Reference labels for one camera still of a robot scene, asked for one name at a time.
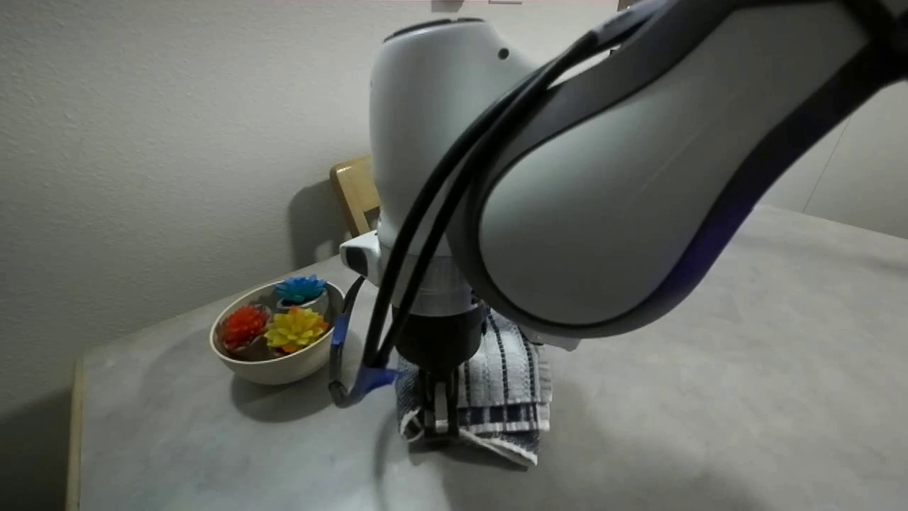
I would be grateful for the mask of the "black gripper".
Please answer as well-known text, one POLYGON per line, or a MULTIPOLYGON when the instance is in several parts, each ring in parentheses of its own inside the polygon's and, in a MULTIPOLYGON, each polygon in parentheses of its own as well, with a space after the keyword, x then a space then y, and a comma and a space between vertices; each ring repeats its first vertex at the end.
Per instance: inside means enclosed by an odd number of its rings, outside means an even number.
POLYGON ((436 377, 444 383, 444 434, 457 438, 460 366, 480 350, 482 310, 468 308, 457 315, 397 313, 394 353, 406 370, 421 370, 423 431, 436 438, 436 377))

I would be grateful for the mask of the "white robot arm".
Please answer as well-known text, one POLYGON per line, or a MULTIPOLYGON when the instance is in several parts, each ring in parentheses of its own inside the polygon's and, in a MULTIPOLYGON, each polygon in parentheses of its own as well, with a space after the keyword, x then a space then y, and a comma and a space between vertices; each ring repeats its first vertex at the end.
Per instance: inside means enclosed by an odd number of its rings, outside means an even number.
POLYGON ((908 0, 634 0, 545 62, 482 18, 392 32, 370 357, 462 430, 487 332, 603 337, 677 310, 768 190, 905 73, 908 0))

